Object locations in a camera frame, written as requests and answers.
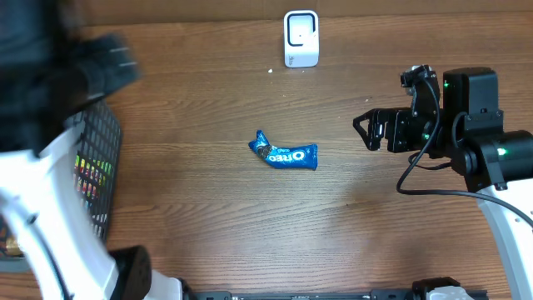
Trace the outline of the blue Oreo cookie pack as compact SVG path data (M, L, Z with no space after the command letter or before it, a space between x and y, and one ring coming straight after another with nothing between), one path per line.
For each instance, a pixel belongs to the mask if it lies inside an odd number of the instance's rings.
M303 168L316 170L317 145L299 147L277 147L268 141L262 130L248 143L249 148L268 165L277 169Z

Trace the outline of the green Haribo candy bag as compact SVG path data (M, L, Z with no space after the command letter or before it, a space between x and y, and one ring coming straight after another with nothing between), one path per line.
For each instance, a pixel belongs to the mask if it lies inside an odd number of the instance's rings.
M74 165L76 191L88 201L109 203L112 200L113 165L77 154Z

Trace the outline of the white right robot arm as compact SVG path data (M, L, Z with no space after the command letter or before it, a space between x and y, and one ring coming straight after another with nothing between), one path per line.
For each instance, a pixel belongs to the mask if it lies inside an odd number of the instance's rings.
M444 72L439 81L428 65L401 74L412 97L409 107L375 108L354 118L366 148L387 140L391 153L409 153L396 190L411 196L473 198L492 231L511 295L532 297L532 134L507 132L499 108L498 77L489 67ZM405 189L421 158L448 158L466 190Z

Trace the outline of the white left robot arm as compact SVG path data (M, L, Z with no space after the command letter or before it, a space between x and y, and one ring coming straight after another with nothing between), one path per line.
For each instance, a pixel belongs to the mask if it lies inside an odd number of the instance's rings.
M109 252L77 200L68 119L137 80L116 35L83 39L73 1L1 4L1 213L45 299L181 299L142 246Z

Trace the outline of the grey plastic mesh basket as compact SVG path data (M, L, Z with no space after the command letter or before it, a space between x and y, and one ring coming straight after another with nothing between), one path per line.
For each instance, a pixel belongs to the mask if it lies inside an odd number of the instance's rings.
M1 127L1 269L36 274L111 267L109 231L122 129L105 101L70 117L32 148L25 131Z

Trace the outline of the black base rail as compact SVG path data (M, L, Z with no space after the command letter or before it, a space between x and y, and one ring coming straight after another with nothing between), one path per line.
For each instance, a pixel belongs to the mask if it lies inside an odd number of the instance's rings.
M451 277L434 277L414 281L411 287L378 288L368 292L287 292L231 293L228 291L192 292L192 300L488 300L486 290L465 290Z

